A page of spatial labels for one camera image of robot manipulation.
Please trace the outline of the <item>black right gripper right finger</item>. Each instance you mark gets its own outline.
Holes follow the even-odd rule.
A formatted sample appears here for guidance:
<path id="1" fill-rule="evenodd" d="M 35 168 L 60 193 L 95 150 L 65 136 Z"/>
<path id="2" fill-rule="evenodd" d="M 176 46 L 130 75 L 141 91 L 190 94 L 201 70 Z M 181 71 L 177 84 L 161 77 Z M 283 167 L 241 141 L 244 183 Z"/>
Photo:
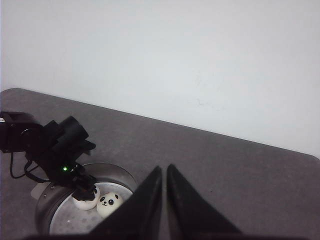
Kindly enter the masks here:
<path id="1" fill-rule="evenodd" d="M 242 231 L 212 207 L 174 164 L 166 171 L 171 237 L 181 240 L 229 240 Z"/>

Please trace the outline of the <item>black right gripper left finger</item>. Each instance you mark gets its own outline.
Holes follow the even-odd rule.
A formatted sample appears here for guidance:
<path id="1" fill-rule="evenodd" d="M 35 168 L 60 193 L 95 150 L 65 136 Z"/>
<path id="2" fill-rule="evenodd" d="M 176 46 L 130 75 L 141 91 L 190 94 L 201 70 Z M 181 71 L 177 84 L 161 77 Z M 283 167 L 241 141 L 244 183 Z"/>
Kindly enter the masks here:
<path id="1" fill-rule="evenodd" d="M 156 166 L 131 197 L 90 233 L 93 240 L 157 240 L 162 211 L 162 170 Z"/>

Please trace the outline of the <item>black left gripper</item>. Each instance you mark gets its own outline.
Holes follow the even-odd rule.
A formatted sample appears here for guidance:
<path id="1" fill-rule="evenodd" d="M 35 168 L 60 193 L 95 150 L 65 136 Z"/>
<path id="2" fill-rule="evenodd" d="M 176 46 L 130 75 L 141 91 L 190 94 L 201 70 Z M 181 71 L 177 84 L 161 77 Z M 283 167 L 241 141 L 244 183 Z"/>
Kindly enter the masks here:
<path id="1" fill-rule="evenodd" d="M 73 198 L 77 201 L 94 200 L 98 196 L 96 178 L 77 162 L 82 154 L 89 155 L 95 147 L 94 143 L 83 140 L 61 149 L 53 148 L 45 161 L 48 178 L 62 187 L 76 188 Z"/>

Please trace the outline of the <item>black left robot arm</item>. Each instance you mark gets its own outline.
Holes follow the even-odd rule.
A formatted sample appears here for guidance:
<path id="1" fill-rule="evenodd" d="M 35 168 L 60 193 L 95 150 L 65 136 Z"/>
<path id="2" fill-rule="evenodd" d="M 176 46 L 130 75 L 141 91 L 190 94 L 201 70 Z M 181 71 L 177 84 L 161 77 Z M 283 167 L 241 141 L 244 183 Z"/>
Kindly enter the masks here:
<path id="1" fill-rule="evenodd" d="M 23 176 L 72 189 L 78 201 L 92 201 L 98 192 L 97 179 L 77 163 L 82 154 L 88 155 L 96 147 L 88 136 L 73 116 L 41 125 L 29 113 L 0 113 L 0 150 L 11 155 L 25 153 Z"/>

